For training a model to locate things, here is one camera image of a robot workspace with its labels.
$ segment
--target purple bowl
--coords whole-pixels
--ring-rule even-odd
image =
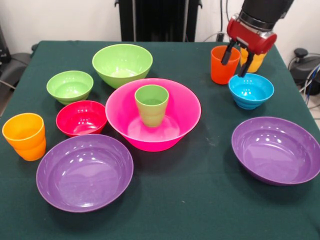
[[[133,159],[121,142],[105,135],[80,135],[60,142],[42,158],[36,185],[52,206],[85,213],[118,198],[133,172]]]
[[[299,125],[276,117],[255,117],[238,125],[232,148],[255,178],[276,186],[302,184],[320,171],[320,145]]]

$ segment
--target cup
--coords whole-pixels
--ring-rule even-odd
[[[167,89],[162,86],[144,85],[135,92],[135,103],[147,127],[158,127],[163,121],[169,100]]]
[[[38,114],[28,112],[13,116],[3,125],[2,135],[26,161],[38,160],[46,152],[45,123]]]
[[[224,56],[227,46],[216,46],[211,50],[211,79],[216,84],[228,84],[230,78],[235,75],[240,59],[240,52],[236,48],[231,49],[231,56],[226,65],[222,65],[221,59]]]
[[[240,51],[241,51],[240,65],[242,66],[247,61],[248,51],[242,47]],[[266,53],[262,53],[260,55],[254,55],[253,61],[250,64],[250,67],[248,69],[248,73],[255,73],[256,71],[258,71],[262,62],[264,61],[265,56],[266,56]]]

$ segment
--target table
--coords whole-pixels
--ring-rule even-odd
[[[55,124],[63,107],[46,91],[47,81],[67,70],[92,75],[89,100],[105,104],[113,89],[91,61],[114,42],[42,41],[5,110],[0,126],[24,112],[45,122],[47,151],[67,137]],[[198,125],[176,146],[144,152],[107,124],[102,134],[124,143],[134,160],[128,189],[112,204],[75,214],[49,205],[38,193],[39,160],[22,160],[0,138],[0,238],[68,240],[318,240],[320,177],[292,187],[266,185],[239,164],[231,135],[242,121],[275,116],[293,121],[318,141],[320,132],[274,47],[258,74],[274,85],[273,97],[255,110],[237,107],[227,86],[210,78],[210,50],[218,43],[137,42],[153,55],[148,77],[175,80],[199,98]]]

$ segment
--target white wall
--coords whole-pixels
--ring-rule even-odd
[[[238,13],[243,0],[228,1],[229,16]],[[202,3],[197,42],[220,30],[220,0]],[[276,45],[286,63],[297,47],[320,53],[319,10],[320,0],[295,0],[286,18],[275,26]],[[121,40],[119,7],[114,7],[114,0],[0,0],[0,24],[12,53],[30,52],[40,40]]]
[[[40,40],[121,41],[114,0],[0,0],[0,25],[10,52]]]

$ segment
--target red bowl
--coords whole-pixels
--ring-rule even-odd
[[[56,126],[69,137],[99,134],[107,124],[105,106],[96,101],[76,101],[60,110]]]

